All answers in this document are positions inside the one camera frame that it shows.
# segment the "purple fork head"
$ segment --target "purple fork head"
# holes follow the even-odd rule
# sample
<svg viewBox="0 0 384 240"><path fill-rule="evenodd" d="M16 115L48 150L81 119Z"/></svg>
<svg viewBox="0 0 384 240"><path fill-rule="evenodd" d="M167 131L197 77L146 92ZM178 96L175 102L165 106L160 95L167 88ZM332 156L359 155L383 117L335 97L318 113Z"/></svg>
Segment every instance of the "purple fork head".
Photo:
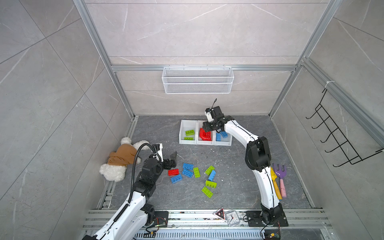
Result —
<svg viewBox="0 0 384 240"><path fill-rule="evenodd" d="M285 165L282 165L280 169L280 165L277 165L277 168L275 168L275 164L272 163L273 170L275 171L276 175L279 176L279 178L284 178L287 175L287 172L285 170Z"/></svg>

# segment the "triangular sign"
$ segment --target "triangular sign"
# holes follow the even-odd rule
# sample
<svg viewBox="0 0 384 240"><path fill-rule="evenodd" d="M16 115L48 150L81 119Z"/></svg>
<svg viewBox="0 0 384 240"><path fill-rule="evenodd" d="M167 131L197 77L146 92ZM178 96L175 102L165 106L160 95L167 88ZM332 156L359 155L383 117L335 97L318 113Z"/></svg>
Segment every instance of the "triangular sign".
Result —
<svg viewBox="0 0 384 240"><path fill-rule="evenodd" d="M214 215L218 216L219 218L221 218L222 220L225 220L224 218L224 209L219 209L217 210Z"/></svg>

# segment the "wire basket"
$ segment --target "wire basket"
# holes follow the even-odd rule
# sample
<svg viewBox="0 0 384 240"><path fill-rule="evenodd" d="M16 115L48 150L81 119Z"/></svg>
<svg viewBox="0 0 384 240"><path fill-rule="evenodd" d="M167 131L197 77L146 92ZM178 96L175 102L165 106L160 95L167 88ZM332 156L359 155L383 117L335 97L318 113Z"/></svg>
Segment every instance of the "wire basket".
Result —
<svg viewBox="0 0 384 240"><path fill-rule="evenodd" d="M164 67L162 80L166 94L230 93L233 71L225 66Z"/></svg>

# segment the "brown cloth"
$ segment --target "brown cloth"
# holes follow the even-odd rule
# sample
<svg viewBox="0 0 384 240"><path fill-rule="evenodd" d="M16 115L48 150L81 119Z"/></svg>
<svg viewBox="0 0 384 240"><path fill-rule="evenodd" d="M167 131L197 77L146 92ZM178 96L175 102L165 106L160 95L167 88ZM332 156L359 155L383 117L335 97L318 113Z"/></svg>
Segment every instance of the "brown cloth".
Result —
<svg viewBox="0 0 384 240"><path fill-rule="evenodd" d="M116 152L109 154L108 164L116 166L127 166L132 164L136 155L136 148L130 144L122 144Z"/></svg>

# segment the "plush toy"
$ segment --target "plush toy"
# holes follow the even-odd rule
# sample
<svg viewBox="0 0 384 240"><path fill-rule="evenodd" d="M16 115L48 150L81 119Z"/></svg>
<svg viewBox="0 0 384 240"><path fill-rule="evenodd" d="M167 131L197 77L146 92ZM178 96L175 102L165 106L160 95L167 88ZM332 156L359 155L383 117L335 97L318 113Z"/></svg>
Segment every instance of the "plush toy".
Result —
<svg viewBox="0 0 384 240"><path fill-rule="evenodd" d="M133 164L136 152L143 143L149 143L146 140L142 140L131 145L132 141L129 137L121 139L121 146L116 152L109 154L107 163L100 166L99 172L104 175L108 181L120 182L125 178L125 171L128 164ZM148 146L144 146L142 150L148 150ZM138 157L136 164L140 164L141 159Z"/></svg>

